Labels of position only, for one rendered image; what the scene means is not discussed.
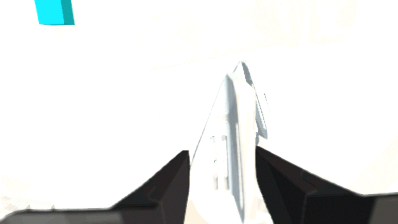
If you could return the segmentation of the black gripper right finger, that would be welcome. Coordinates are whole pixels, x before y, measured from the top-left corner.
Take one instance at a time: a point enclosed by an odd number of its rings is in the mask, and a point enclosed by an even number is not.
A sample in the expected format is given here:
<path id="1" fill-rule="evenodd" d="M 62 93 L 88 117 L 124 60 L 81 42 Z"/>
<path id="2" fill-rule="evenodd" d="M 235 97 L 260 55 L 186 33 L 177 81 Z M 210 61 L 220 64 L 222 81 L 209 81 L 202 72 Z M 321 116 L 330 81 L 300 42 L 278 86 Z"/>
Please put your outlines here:
<path id="1" fill-rule="evenodd" d="M 349 190 L 261 146 L 255 173 L 273 224 L 398 224 L 398 192 Z"/>

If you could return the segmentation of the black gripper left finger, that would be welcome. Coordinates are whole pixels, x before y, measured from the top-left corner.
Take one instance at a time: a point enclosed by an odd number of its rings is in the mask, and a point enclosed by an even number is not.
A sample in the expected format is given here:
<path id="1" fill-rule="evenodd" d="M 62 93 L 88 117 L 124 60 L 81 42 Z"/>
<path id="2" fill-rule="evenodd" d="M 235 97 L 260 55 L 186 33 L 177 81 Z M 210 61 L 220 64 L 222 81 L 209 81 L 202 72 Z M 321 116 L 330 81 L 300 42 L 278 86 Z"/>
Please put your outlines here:
<path id="1" fill-rule="evenodd" d="M 184 224 L 190 152 L 181 150 L 150 178 L 109 207 L 16 210 L 0 224 Z"/>

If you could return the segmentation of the small cyan cube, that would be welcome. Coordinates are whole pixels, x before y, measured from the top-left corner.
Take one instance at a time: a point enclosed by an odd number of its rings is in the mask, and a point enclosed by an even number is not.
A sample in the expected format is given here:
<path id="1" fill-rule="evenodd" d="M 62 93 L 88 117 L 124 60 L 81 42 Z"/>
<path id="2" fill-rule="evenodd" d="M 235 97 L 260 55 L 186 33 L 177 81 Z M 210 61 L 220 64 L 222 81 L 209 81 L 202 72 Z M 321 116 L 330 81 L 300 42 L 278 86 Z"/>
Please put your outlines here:
<path id="1" fill-rule="evenodd" d="M 39 24 L 75 25 L 71 0 L 34 0 Z"/>

